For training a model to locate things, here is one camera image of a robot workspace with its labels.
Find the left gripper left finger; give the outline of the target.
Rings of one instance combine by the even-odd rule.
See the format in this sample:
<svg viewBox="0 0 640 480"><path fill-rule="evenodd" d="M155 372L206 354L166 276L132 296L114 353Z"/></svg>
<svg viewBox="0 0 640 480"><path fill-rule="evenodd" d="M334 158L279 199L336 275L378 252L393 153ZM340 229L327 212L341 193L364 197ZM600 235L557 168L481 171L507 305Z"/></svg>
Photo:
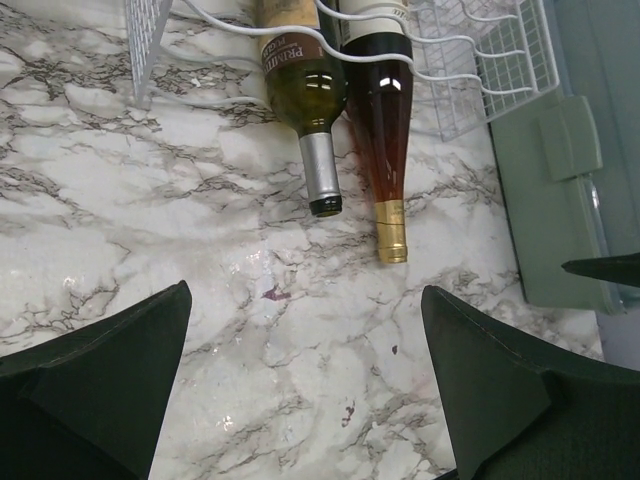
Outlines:
<svg viewBox="0 0 640 480"><path fill-rule="evenodd" d="M180 281L2 357L2 478L148 478L191 307Z"/></svg>

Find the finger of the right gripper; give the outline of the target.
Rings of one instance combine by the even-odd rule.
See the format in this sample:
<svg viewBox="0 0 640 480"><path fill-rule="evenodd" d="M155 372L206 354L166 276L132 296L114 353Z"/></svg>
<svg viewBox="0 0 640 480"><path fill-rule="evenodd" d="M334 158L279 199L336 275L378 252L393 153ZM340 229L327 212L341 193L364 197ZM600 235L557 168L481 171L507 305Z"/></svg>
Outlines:
<svg viewBox="0 0 640 480"><path fill-rule="evenodd" d="M640 287L640 253L570 260L562 268L574 275L630 287Z"/></svg>

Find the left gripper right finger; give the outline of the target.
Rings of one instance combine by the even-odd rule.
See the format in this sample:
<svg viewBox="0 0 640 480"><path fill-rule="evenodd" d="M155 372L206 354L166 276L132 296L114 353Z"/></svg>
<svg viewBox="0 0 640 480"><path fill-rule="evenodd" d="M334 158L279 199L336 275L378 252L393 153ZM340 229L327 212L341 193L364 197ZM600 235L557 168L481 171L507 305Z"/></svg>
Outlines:
<svg viewBox="0 0 640 480"><path fill-rule="evenodd" d="M636 479L638 372L500 322L444 289L421 300L450 479Z"/></svg>

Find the red wine bottle gold cap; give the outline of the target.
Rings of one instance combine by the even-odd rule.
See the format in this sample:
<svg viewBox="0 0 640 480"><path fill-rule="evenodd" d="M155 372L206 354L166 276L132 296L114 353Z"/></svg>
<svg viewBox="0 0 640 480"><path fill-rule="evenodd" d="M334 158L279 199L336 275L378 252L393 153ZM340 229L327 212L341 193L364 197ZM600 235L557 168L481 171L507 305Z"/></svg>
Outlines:
<svg viewBox="0 0 640 480"><path fill-rule="evenodd" d="M391 16L343 21L342 53L413 57L411 41L398 23L408 18L406 1L340 1L338 11ZM405 263L408 248L404 180L414 77L409 66L400 60L345 62L343 66L349 83L347 113L373 191L379 258L386 264Z"/></svg>

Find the green bottle silver neck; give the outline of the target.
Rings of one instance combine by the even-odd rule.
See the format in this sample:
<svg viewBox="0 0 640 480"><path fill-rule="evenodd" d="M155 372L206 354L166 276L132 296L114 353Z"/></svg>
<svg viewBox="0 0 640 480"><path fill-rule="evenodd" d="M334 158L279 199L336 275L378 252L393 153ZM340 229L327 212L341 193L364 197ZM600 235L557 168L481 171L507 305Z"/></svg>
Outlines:
<svg viewBox="0 0 640 480"><path fill-rule="evenodd" d="M299 138L310 211L336 215L342 197L331 128L347 100L342 64L302 33L262 36L259 49L270 106Z"/></svg>

